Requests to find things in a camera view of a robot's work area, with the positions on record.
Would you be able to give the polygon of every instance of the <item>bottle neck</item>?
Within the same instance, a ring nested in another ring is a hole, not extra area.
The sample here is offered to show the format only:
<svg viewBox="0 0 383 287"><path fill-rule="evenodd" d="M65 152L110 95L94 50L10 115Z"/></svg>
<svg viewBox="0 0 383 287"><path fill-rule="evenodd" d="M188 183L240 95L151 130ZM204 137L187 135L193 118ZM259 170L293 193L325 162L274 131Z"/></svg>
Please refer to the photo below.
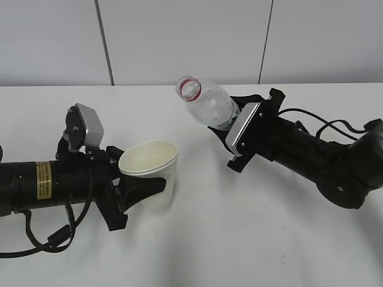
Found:
<svg viewBox="0 0 383 287"><path fill-rule="evenodd" d="M175 90L182 100L191 102L201 94L201 83L189 76L182 77L178 80Z"/></svg>

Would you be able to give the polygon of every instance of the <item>paper cup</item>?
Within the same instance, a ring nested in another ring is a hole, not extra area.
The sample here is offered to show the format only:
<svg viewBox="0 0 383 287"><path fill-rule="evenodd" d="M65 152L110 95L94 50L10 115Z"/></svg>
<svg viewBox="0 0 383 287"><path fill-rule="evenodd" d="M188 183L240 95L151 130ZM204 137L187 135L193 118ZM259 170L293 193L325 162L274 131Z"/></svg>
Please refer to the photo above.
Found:
<svg viewBox="0 0 383 287"><path fill-rule="evenodd" d="M168 141L153 140L127 149L118 162L122 174L137 178L165 178L163 192L141 201L154 209L167 205L173 195L178 149Z"/></svg>

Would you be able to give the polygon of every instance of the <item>water bottle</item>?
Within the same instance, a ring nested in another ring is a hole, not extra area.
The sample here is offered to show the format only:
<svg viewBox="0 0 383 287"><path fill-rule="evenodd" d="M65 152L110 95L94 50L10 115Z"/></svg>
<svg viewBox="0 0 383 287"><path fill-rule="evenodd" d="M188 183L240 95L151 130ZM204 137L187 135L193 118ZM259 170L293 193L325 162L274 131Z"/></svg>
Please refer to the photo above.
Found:
<svg viewBox="0 0 383 287"><path fill-rule="evenodd" d="M195 120L217 130L230 130L239 114L238 105L220 86L193 77L182 77L175 89Z"/></svg>

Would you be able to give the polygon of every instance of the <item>white table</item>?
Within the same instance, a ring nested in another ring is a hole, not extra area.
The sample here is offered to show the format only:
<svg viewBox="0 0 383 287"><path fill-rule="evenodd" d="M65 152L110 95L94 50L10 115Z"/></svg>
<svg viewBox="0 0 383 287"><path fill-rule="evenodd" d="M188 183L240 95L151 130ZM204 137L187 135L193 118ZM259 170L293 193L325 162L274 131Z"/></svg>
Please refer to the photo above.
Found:
<svg viewBox="0 0 383 287"><path fill-rule="evenodd" d="M268 95L271 86L225 86L232 95ZM283 108L299 107L356 128L382 116L383 84L273 85ZM66 110L76 102L97 111L102 147L126 149L167 139L180 149L172 204L128 210L127 228L108 232L95 205L64 253L0 260L1 285L12 286L382 286L383 193L360 210L327 201L312 182L260 157L239 174L230 154L195 122L170 86L2 87L3 162L54 159ZM314 132L321 123L303 114ZM326 131L325 139L348 142ZM45 238L66 224L63 207L32 212ZM24 216L0 218L0 251L31 246Z"/></svg>

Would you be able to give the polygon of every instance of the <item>yellow label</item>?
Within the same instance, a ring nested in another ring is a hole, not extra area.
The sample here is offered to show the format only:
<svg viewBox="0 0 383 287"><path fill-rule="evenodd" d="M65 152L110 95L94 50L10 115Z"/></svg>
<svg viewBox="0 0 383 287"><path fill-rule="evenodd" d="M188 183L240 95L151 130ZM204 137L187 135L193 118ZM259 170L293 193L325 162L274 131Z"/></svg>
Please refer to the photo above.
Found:
<svg viewBox="0 0 383 287"><path fill-rule="evenodd" d="M37 199L52 197L52 171L49 161L36 163L37 171Z"/></svg>

